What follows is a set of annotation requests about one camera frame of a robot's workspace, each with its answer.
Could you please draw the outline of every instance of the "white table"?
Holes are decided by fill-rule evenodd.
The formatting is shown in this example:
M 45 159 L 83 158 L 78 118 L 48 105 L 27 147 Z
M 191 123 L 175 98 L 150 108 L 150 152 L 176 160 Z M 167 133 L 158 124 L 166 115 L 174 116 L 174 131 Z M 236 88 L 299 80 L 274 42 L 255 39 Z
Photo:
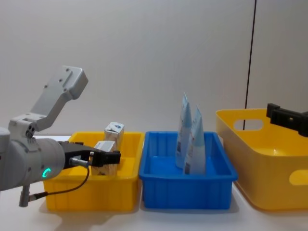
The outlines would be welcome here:
M 52 136 L 58 141 L 68 136 Z M 31 184 L 31 193 L 42 192 L 43 183 Z M 54 213 L 46 209 L 45 199 L 20 208 L 21 188 L 0 193 L 1 231 L 308 231 L 308 212 L 263 213 L 252 208 L 232 189 L 229 210 L 153 210 L 143 203 L 132 213 L 73 212 Z

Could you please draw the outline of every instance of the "green indicator light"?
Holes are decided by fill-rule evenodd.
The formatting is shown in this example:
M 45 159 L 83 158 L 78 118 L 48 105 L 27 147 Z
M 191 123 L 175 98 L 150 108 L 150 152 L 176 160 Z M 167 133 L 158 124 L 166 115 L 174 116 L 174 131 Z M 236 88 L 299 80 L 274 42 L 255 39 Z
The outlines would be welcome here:
M 47 174 L 48 174 L 49 172 L 51 172 L 51 169 L 50 169 L 50 168 L 47 168 L 47 169 L 43 172 L 42 177 L 43 177 L 43 178 L 46 178 L 46 177 L 47 177 Z

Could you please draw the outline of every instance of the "blue bin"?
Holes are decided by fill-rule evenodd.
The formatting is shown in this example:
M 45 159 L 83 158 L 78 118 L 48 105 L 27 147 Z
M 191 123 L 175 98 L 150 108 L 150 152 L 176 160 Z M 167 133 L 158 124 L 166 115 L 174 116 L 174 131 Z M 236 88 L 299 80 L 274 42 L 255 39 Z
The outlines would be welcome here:
M 147 132 L 139 177 L 146 208 L 228 209 L 237 174 L 218 135 L 205 132 L 206 174 L 183 175 L 175 165 L 177 132 Z

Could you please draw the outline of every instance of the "yellow plastic tray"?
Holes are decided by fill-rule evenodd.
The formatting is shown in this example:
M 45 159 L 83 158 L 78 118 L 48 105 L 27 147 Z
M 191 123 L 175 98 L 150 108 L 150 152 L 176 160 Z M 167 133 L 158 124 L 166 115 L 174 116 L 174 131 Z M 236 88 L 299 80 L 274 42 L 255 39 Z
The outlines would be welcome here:
M 103 132 L 76 132 L 69 139 L 84 142 L 94 147 L 103 140 Z M 121 145 L 121 160 L 117 176 L 89 176 L 81 188 L 58 195 L 46 197 L 49 210 L 132 210 L 139 190 L 138 170 L 142 154 L 144 134 L 125 132 Z M 87 170 L 74 167 L 63 170 L 59 176 L 44 181 L 45 191 L 54 192 L 78 186 L 85 178 Z
M 216 130 L 239 178 L 237 187 L 259 209 L 308 208 L 308 138 L 270 123 L 266 109 L 220 110 Z M 259 130 L 237 130 L 238 120 L 261 120 Z

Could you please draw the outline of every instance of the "black cable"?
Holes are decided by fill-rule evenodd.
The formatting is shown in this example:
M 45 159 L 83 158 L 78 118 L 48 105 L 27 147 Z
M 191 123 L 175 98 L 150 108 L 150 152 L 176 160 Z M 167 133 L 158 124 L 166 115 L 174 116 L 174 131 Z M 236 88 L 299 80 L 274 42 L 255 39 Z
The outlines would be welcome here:
M 252 22 L 252 33 L 251 33 L 251 43 L 250 43 L 250 55 L 249 55 L 249 66 L 248 66 L 248 77 L 247 77 L 247 88 L 246 88 L 246 99 L 245 99 L 245 109 L 247 108 L 247 100 L 248 100 L 248 88 L 249 88 L 249 79 L 250 79 L 250 66 L 251 66 L 251 55 L 252 55 L 252 44 L 254 42 L 254 32 L 255 32 L 255 21 L 256 21 L 256 9 L 257 9 L 257 0 L 255 0 L 255 8 L 254 8 L 254 19 Z M 245 120 L 243 123 L 243 130 L 245 130 Z
M 56 195 L 56 194 L 61 194 L 61 193 L 66 193 L 66 192 L 69 193 L 69 192 L 71 192 L 71 191 L 77 190 L 77 189 L 79 189 L 81 186 L 83 186 L 83 185 L 87 182 L 87 180 L 88 180 L 88 178 L 89 178 L 89 175 L 90 175 L 90 169 L 87 168 L 87 175 L 86 175 L 86 178 L 85 178 L 85 179 L 83 180 L 83 182 L 82 182 L 80 185 L 78 185 L 77 187 L 74 187 L 74 188 L 68 189 L 68 190 L 63 190 L 63 191 L 36 193 L 36 194 L 33 194 L 33 195 L 31 195 L 31 196 L 29 197 L 29 201 L 35 201 L 35 200 L 37 200 L 37 199 L 39 199 L 39 198 L 42 198 L 42 197 L 45 197 L 45 196 L 49 196 L 49 195 Z

